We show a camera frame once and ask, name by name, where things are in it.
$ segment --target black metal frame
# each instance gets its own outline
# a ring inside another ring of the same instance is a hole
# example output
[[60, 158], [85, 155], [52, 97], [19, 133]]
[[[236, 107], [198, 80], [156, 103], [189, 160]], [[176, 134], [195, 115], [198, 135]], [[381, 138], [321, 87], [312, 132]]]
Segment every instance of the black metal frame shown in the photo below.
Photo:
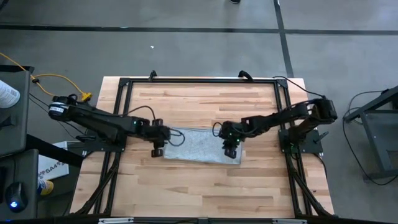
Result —
[[[361, 118], [363, 127], [366, 131], [366, 135], [368, 137], [371, 149], [373, 153], [376, 155], [376, 162], [379, 166], [381, 171], [368, 174], [368, 176], [372, 179], [381, 179], [386, 177], [393, 177], [398, 175], [398, 169], [393, 168], [391, 159], [388, 155], [388, 151], [386, 149], [381, 149], [376, 146], [374, 138], [376, 134], [373, 133], [372, 129], [369, 127], [368, 122], [368, 114], [373, 113], [381, 113], [381, 114], [388, 114], [388, 113], [398, 113], [398, 110], [376, 110], [381, 106], [395, 102], [398, 99], [398, 86], [386, 91], [385, 93], [378, 96], [376, 99], [370, 101], [369, 103], [365, 104], [364, 106], [358, 108], [354, 112], [350, 113], [348, 116], [344, 118], [344, 122], [349, 123], [356, 118]], [[364, 180], [368, 180], [369, 177], [364, 175]]]
[[[131, 100], [131, 95], [132, 95], [132, 88], [133, 88], [134, 83], [229, 83], [229, 84], [231, 84], [231, 83], [256, 83], [256, 84], [267, 84], [267, 85], [271, 84], [274, 87], [278, 111], [282, 111], [282, 100], [281, 100], [280, 92], [279, 92], [280, 88], [283, 89], [284, 100], [286, 102], [286, 106], [291, 105], [289, 89], [287, 88], [288, 85], [287, 85], [286, 80], [273, 79], [273, 78], [253, 79], [245, 71], [241, 71], [238, 75], [238, 78], [154, 78], [156, 76], [157, 76], [157, 74], [155, 73], [155, 71], [152, 71], [149, 78], [120, 78], [113, 113], [116, 114], [119, 112], [119, 107], [120, 107], [121, 98], [122, 98], [122, 92], [125, 87], [127, 88], [127, 93], [126, 93], [126, 100], [124, 102], [123, 113], [126, 113], [129, 110], [129, 105], [130, 105], [130, 100]], [[285, 124], [281, 124], [280, 128], [285, 129], [286, 128]], [[100, 185], [107, 184], [104, 182], [104, 178], [108, 174], [107, 170], [108, 170], [110, 155], [111, 155], [111, 152], [105, 152], [105, 157], [104, 157], [104, 161], [103, 161], [103, 167], [101, 170], [101, 176], [100, 176], [100, 182], [99, 182]], [[297, 158], [298, 174], [299, 174], [300, 178], [302, 179], [303, 183], [305, 184], [306, 183], [305, 182], [305, 174], [304, 174], [301, 153], [298, 152], [295, 155]], [[119, 166], [120, 158], [121, 158], [121, 153], [117, 152], [115, 155], [115, 158], [114, 158], [114, 163], [116, 164], [117, 169]], [[287, 164], [292, 162], [290, 152], [285, 152], [285, 159], [286, 159]], [[297, 197], [297, 190], [295, 187], [294, 174], [291, 172], [290, 169], [288, 169], [288, 173], [289, 173], [290, 193], [292, 194], [292, 204], [293, 204], [293, 208], [294, 208], [294, 214], [295, 214], [295, 216], [297, 216], [297, 215], [302, 214], [302, 212], [300, 211], [300, 207], [299, 207], [299, 200]], [[115, 172], [111, 179], [111, 183], [110, 183], [108, 200], [107, 200], [105, 210], [104, 210], [104, 213], [108, 214], [108, 215], [110, 215], [111, 210], [112, 210], [113, 196], [114, 196], [114, 191], [115, 191], [115, 187], [116, 187], [117, 176], [118, 176], [118, 173]], [[102, 194], [98, 197], [97, 201], [95, 202], [94, 213], [100, 213], [101, 201], [102, 201]], [[305, 213], [307, 215], [311, 215], [312, 214], [311, 205], [310, 205], [310, 202], [305, 194], [304, 194], [304, 202], [305, 202]]]
[[[290, 95], [286, 80], [283, 79], [253, 79], [244, 71], [239, 73], [238, 78], [154, 78], [156, 77], [155, 71], [152, 71], [149, 78], [120, 78], [118, 85], [118, 92], [116, 95], [116, 101], [114, 106], [114, 114], [119, 112], [122, 92], [125, 87], [127, 87], [126, 100], [124, 102], [123, 112], [129, 110], [132, 88], [134, 83], [260, 83], [273, 85], [276, 104], [278, 111], [282, 111], [282, 99], [280, 97], [280, 88], [283, 89], [284, 99], [286, 106], [290, 106]], [[281, 124], [280, 128], [286, 129], [285, 124]], [[40, 221], [41, 223], [99, 223], [102, 218], [115, 218], [111, 217], [114, 191], [116, 188], [116, 181], [118, 176], [119, 163], [121, 159], [121, 153], [115, 152], [115, 157], [111, 168], [108, 170], [108, 164], [110, 160], [111, 152], [105, 152], [103, 167], [101, 171], [101, 177], [99, 186], [93, 192], [89, 201], [77, 212], [67, 215], [65, 217], [53, 217], [44, 219], [34, 219], [34, 220], [14, 220], [14, 223], [32, 223]], [[297, 170], [295, 170], [292, 162], [292, 152], [285, 151], [285, 160], [287, 164], [290, 193], [292, 195], [292, 205], [294, 211], [294, 218], [280, 219], [280, 218], [172, 218], [172, 217], [130, 217], [125, 218], [129, 222], [134, 223], [164, 223], [164, 224], [176, 224], [181, 222], [190, 222], [197, 224], [224, 224], [224, 223], [292, 223], [296, 221], [297, 223], [357, 223], [357, 224], [377, 224], [380, 222], [370, 222], [364, 220], [351, 220], [345, 218], [338, 218], [336, 216], [330, 215], [328, 212], [324, 211], [322, 206], [316, 201], [315, 197], [312, 195], [311, 191], [308, 189], [305, 183], [305, 175], [303, 169], [303, 162], [301, 158], [301, 153], [298, 151], [295, 153], [297, 157]], [[110, 181], [110, 188], [108, 199], [104, 211], [101, 213], [101, 201], [103, 196], [103, 190], [105, 186]], [[303, 191], [303, 197], [305, 202], [305, 215], [301, 212], [299, 206], [299, 200], [297, 197], [297, 189], [295, 187], [296, 182]], [[93, 214], [88, 215], [88, 212], [94, 207]], [[318, 216], [312, 215], [312, 206], [318, 212]]]

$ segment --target white bottle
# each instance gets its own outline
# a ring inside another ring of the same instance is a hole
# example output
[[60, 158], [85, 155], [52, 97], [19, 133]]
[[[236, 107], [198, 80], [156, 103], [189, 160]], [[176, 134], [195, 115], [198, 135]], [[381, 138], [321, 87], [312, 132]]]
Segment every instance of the white bottle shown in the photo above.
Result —
[[13, 87], [0, 80], [0, 108], [10, 108], [14, 106], [21, 95]]

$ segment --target blue light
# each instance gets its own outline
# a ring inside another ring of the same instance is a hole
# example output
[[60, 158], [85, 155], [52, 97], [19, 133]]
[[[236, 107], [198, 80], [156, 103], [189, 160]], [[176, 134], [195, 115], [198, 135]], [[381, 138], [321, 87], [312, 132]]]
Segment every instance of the blue light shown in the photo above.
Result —
[[18, 203], [17, 202], [11, 202], [10, 205], [11, 205], [12, 208], [16, 208], [18, 206]]

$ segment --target computer mouse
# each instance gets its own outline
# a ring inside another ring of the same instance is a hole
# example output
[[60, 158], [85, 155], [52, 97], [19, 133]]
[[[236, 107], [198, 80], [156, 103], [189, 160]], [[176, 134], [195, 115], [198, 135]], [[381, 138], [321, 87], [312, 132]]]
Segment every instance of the computer mouse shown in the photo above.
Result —
[[5, 197], [7, 206], [12, 212], [21, 212], [27, 206], [27, 197], [22, 182], [14, 182], [6, 189]]

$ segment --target black floor line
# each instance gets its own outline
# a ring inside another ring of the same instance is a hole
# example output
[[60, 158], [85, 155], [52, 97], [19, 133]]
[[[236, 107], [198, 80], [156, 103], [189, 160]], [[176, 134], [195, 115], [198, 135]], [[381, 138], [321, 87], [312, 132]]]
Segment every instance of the black floor line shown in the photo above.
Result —
[[[276, 21], [278, 23], [278, 28], [279, 30], [284, 30], [285, 26], [278, 0], [274, 0], [274, 7], [275, 7]], [[288, 78], [293, 78], [294, 77], [293, 67], [292, 67], [292, 62], [290, 61], [289, 48], [287, 46], [287, 39], [285, 32], [279, 32], [279, 37], [280, 37], [280, 45], [282, 46], [282, 54], [284, 56], [286, 75]]]
[[240, 29], [240, 28], [173, 28], [173, 27], [89, 27], [89, 26], [42, 26], [0, 24], [4, 30], [45, 30], [82, 32], [201, 32], [201, 33], [245, 33], [278, 34], [279, 29]]
[[0, 24], [0, 30], [43, 30], [82, 32], [209, 32], [245, 34], [308, 35], [398, 35], [398, 30], [321, 30], [321, 29], [247, 29], [247, 28], [179, 28], [179, 27], [101, 27]]
[[398, 35], [398, 30], [317, 30], [317, 29], [285, 29], [286, 34], [310, 35]]

